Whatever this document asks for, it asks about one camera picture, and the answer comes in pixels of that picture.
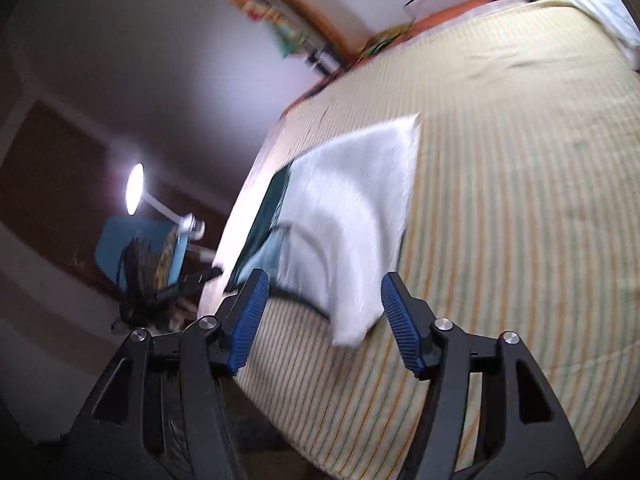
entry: folded white sheet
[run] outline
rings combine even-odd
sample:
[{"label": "folded white sheet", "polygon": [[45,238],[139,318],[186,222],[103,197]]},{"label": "folded white sheet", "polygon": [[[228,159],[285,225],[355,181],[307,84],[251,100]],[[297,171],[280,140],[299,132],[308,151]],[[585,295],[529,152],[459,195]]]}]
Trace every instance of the folded white sheet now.
[{"label": "folded white sheet", "polygon": [[640,70],[640,32],[622,0],[568,0],[602,24],[633,70]]},{"label": "folded white sheet", "polygon": [[331,320],[332,343],[357,346],[383,313],[414,184],[418,116],[329,140],[291,163],[277,220],[239,275],[265,270],[280,291]]}]

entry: wall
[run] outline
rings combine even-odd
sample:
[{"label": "wall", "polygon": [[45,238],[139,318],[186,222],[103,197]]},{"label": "wall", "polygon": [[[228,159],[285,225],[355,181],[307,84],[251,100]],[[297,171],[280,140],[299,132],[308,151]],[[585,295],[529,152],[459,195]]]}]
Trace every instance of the wall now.
[{"label": "wall", "polygon": [[[107,220],[126,215],[125,188],[134,163],[128,156],[115,156],[38,101],[0,166],[0,222],[58,268],[117,300],[119,295],[94,254]],[[191,212],[206,222],[200,244],[217,248],[226,216],[154,179],[149,172],[145,190],[179,214]],[[143,203],[136,216],[166,221],[145,206]],[[115,268],[122,247],[113,249],[111,266]]]},{"label": "wall", "polygon": [[[0,164],[35,101],[0,67]],[[0,224],[0,395],[32,440],[66,433],[121,342],[117,304],[45,261]]]},{"label": "wall", "polygon": [[[353,48],[410,18],[408,0],[306,1]],[[411,8],[419,19],[463,1]],[[40,99],[224,212],[270,126],[318,81],[226,0],[22,0],[8,36]]]}]

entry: bed mattress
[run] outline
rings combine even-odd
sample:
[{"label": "bed mattress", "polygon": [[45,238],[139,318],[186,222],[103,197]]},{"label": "bed mattress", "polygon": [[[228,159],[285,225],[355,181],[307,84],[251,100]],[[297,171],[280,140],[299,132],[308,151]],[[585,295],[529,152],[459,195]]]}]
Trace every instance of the bed mattress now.
[{"label": "bed mattress", "polygon": [[[560,0],[463,23],[386,52],[299,104],[262,147],[223,234],[215,313],[271,176],[356,128],[420,114],[399,269],[465,331],[518,332],[588,463],[640,393],[640,81],[599,25]],[[336,478],[393,479],[427,383],[382,318],[357,349],[271,299],[238,383]],[[458,465],[473,456],[473,376]]]}]

